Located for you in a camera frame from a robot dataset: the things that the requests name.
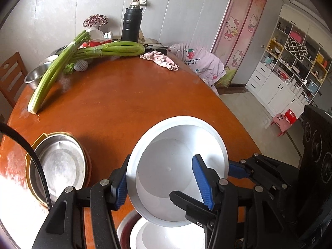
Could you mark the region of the small red paper bowl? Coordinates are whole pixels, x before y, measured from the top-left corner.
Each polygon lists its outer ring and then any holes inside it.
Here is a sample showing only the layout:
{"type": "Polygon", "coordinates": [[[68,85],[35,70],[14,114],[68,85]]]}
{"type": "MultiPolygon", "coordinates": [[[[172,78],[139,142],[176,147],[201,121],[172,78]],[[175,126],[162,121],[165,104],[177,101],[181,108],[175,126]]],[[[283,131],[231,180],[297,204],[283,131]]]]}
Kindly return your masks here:
{"type": "Polygon", "coordinates": [[[192,171],[195,155],[200,155],[219,177],[228,176],[228,154],[221,136],[197,117],[165,119],[140,138],[128,161],[127,190],[143,218],[161,227],[188,225],[185,212],[169,195],[179,190],[201,200],[192,171]]]}

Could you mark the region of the brown slatted wooden chair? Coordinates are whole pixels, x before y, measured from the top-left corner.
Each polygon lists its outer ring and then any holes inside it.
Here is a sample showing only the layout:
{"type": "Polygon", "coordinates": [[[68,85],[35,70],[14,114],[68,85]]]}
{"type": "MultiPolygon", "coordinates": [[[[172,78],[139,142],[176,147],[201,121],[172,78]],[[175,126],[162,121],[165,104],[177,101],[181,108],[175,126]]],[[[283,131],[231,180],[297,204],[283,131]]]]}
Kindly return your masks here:
{"type": "Polygon", "coordinates": [[[0,71],[1,92],[12,108],[15,107],[19,89],[24,84],[28,72],[19,52],[15,52],[2,65],[0,71]]]}

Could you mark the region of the yellow shell-shaped plate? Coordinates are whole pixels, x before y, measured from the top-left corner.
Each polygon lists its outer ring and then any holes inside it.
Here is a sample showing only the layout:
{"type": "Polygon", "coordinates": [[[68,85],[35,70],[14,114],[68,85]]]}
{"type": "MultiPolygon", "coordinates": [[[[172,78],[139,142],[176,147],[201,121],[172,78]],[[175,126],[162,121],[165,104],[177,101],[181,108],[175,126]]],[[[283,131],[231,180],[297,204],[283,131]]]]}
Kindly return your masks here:
{"type": "MultiPolygon", "coordinates": [[[[35,150],[38,145],[45,140],[47,137],[53,136],[53,135],[58,135],[58,134],[62,134],[62,135],[67,135],[70,138],[74,139],[75,141],[77,141],[77,139],[70,134],[69,132],[53,132],[53,133],[42,133],[32,144],[32,148],[35,150]]],[[[32,183],[30,181],[30,167],[31,164],[34,164],[32,161],[32,158],[29,154],[25,155],[25,161],[26,161],[26,165],[25,165],[25,178],[26,178],[26,184],[31,192],[31,194],[37,199],[37,201],[45,208],[48,208],[48,205],[46,203],[46,200],[41,200],[40,197],[37,196],[36,192],[34,191],[33,187],[32,187],[32,183]]]]}

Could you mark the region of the front celery bunch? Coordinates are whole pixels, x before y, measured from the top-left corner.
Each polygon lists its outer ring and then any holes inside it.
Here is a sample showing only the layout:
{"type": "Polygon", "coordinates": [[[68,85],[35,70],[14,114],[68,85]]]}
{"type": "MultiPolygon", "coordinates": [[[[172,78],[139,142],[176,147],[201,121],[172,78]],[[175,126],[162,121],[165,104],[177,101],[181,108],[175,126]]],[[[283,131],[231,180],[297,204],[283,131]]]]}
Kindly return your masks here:
{"type": "Polygon", "coordinates": [[[59,73],[64,69],[78,48],[89,39],[90,33],[86,30],[83,30],[51,63],[28,103],[27,111],[29,113],[34,115],[37,114],[59,73]]]}

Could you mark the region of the red child stool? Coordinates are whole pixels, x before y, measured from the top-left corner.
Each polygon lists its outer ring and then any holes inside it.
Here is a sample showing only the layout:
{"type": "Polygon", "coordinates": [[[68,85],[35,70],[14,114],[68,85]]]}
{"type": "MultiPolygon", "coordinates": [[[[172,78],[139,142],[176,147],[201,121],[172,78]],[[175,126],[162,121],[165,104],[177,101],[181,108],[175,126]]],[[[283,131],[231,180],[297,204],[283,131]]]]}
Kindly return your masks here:
{"type": "Polygon", "coordinates": [[[292,126],[297,120],[295,113],[291,109],[288,109],[285,112],[284,116],[285,116],[286,120],[288,121],[288,123],[290,124],[290,126],[292,126]]]}

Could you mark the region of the white wall socket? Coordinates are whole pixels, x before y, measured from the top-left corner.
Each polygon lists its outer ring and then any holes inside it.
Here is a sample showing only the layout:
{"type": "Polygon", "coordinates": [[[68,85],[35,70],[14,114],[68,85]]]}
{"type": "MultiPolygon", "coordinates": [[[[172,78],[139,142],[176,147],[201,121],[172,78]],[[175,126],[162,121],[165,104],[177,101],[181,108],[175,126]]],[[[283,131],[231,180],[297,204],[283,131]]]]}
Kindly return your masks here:
{"type": "Polygon", "coordinates": [[[139,3],[141,6],[145,6],[147,4],[147,0],[132,0],[132,1],[139,3]]]}

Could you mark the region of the large steel bowl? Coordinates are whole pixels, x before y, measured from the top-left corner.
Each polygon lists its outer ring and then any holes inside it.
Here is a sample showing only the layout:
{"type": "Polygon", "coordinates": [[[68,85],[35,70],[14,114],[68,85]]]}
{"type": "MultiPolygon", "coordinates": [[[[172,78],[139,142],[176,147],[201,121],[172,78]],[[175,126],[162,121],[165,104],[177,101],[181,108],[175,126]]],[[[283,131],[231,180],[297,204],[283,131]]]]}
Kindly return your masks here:
{"type": "Polygon", "coordinates": [[[141,215],[136,211],[132,210],[129,212],[124,219],[120,222],[116,232],[119,238],[119,242],[122,249],[130,249],[130,235],[134,225],[141,219],[141,215]]]}

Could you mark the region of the rear celery bunch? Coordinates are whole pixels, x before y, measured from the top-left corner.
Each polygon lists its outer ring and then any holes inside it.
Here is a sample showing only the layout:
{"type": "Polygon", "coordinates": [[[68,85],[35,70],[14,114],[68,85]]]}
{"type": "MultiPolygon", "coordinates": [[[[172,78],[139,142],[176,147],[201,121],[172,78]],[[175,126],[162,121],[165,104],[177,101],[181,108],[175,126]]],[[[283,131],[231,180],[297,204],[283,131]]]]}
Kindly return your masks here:
{"type": "Polygon", "coordinates": [[[73,73],[74,64],[81,60],[98,59],[102,57],[134,57],[145,53],[143,44],[131,41],[105,43],[94,47],[80,48],[63,69],[67,75],[73,73]]]}

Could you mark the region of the pink cloth on table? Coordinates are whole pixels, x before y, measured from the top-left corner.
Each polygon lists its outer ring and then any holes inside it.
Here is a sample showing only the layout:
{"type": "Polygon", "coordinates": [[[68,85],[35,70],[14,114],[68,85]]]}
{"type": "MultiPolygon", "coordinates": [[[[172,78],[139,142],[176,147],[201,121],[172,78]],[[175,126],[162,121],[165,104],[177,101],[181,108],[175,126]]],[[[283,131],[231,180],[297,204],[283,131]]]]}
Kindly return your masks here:
{"type": "Polygon", "coordinates": [[[158,51],[144,53],[140,55],[140,58],[152,61],[161,67],[167,68],[169,71],[177,71],[179,69],[179,66],[173,60],[158,51]]]}

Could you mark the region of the hello kitty pink door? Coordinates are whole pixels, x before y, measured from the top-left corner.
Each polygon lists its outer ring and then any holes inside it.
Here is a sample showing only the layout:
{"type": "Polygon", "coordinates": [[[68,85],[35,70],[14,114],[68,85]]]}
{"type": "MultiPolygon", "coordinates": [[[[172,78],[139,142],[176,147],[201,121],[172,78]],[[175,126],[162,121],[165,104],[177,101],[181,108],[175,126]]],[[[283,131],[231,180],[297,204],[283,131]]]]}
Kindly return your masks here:
{"type": "Polygon", "coordinates": [[[230,85],[252,42],[266,0],[229,0],[212,52],[224,64],[226,74],[214,85],[230,85]]]}

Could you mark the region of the black thermos bottle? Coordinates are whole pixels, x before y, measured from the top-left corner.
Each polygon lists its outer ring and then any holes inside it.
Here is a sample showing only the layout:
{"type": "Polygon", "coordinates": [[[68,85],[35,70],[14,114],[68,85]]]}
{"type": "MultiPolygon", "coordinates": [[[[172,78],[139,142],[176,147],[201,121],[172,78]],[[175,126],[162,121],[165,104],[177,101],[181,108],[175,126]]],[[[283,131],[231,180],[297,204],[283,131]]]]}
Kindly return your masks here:
{"type": "Polygon", "coordinates": [[[138,42],[140,25],[142,20],[142,9],[139,2],[132,2],[126,8],[123,17],[122,41],[138,42]]]}

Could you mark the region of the small steel bowl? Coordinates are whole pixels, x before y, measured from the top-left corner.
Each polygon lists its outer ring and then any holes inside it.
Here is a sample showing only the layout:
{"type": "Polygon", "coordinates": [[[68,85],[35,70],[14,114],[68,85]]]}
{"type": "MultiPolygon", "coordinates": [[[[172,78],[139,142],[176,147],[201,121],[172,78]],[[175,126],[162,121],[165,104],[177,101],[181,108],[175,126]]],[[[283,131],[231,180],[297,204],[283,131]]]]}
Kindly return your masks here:
{"type": "Polygon", "coordinates": [[[30,88],[32,90],[36,90],[42,77],[44,76],[44,74],[46,73],[48,68],[52,65],[52,63],[53,63],[52,61],[48,61],[46,63],[43,63],[42,65],[39,65],[35,69],[33,69],[31,72],[29,72],[26,75],[26,77],[24,79],[24,83],[26,85],[30,86],[30,88]]]}

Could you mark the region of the orange plastic plate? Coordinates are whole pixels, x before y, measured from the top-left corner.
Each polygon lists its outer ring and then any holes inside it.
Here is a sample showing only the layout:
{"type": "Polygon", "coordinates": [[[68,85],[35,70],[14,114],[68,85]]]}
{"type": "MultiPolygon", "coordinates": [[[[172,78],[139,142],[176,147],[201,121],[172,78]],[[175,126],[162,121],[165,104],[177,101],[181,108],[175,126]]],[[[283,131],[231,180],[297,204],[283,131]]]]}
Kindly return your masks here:
{"type": "Polygon", "coordinates": [[[85,159],[85,178],[84,178],[83,187],[87,187],[91,179],[92,163],[87,150],[83,146],[81,146],[81,148],[83,150],[84,159],[85,159]]]}

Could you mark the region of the steel pan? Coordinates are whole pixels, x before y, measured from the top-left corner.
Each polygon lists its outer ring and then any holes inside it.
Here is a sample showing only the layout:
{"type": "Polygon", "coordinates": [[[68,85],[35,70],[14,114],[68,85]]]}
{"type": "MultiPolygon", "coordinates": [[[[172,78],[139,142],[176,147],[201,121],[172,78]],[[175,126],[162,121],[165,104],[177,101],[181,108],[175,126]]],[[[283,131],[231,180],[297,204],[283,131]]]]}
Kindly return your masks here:
{"type": "Polygon", "coordinates": [[[42,165],[52,204],[66,187],[79,190],[87,184],[87,159],[83,147],[71,134],[43,133],[32,148],[42,165]]]}

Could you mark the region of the pink child stool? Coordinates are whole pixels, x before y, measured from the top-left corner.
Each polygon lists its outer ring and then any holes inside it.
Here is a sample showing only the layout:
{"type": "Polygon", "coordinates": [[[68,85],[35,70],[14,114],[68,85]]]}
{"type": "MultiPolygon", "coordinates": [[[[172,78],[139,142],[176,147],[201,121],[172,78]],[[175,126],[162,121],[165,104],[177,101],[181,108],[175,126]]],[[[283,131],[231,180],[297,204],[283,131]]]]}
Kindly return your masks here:
{"type": "Polygon", "coordinates": [[[278,133],[278,137],[284,135],[286,131],[291,127],[290,121],[286,118],[284,114],[277,114],[272,118],[270,125],[276,124],[280,132],[278,133]]]}

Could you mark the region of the celery bunch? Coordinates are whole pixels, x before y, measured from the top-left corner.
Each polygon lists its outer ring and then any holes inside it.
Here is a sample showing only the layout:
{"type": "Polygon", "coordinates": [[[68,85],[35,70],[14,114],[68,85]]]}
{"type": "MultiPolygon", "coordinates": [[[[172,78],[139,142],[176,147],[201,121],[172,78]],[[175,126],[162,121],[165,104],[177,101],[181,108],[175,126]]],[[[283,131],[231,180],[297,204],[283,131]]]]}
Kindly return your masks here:
{"type": "Polygon", "coordinates": [[[145,53],[143,44],[131,41],[105,43],[94,47],[80,48],[63,69],[67,75],[73,73],[74,64],[81,60],[98,59],[102,57],[134,57],[145,53]]]}
{"type": "Polygon", "coordinates": [[[83,30],[51,63],[28,103],[27,111],[29,113],[34,115],[37,114],[59,73],[64,69],[78,48],[89,39],[90,33],[86,30],[83,30]]]}

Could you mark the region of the large red paper bowl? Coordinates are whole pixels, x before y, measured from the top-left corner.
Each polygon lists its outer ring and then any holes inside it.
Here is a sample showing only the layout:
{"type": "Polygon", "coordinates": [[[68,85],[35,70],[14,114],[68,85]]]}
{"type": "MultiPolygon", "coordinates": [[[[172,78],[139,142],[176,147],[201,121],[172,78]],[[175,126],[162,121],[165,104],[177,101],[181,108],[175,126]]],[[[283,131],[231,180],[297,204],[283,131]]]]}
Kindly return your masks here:
{"type": "Polygon", "coordinates": [[[144,218],[134,225],[130,238],[130,248],[205,248],[203,228],[188,224],[182,227],[161,227],[144,218]]]}

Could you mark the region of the dried flower bouquet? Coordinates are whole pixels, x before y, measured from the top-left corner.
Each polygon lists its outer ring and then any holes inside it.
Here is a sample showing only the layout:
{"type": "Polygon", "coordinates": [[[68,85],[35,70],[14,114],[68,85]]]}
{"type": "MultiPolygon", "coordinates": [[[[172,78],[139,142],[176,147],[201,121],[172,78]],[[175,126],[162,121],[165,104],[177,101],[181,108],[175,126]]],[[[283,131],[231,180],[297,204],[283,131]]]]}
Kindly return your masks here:
{"type": "Polygon", "coordinates": [[[108,23],[108,17],[103,14],[93,14],[89,16],[87,19],[83,22],[83,27],[85,28],[99,28],[101,26],[104,26],[108,23]]]}

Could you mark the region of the white foam-net fruit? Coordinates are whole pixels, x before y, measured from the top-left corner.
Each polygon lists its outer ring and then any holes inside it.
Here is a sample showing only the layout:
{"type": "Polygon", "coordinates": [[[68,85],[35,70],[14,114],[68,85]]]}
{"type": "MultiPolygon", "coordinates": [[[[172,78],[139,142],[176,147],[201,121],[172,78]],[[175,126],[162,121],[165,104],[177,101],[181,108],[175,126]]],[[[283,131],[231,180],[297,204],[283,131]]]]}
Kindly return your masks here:
{"type": "Polygon", "coordinates": [[[79,60],[74,64],[74,70],[83,72],[86,71],[88,68],[89,63],[85,60],[79,60]]]}

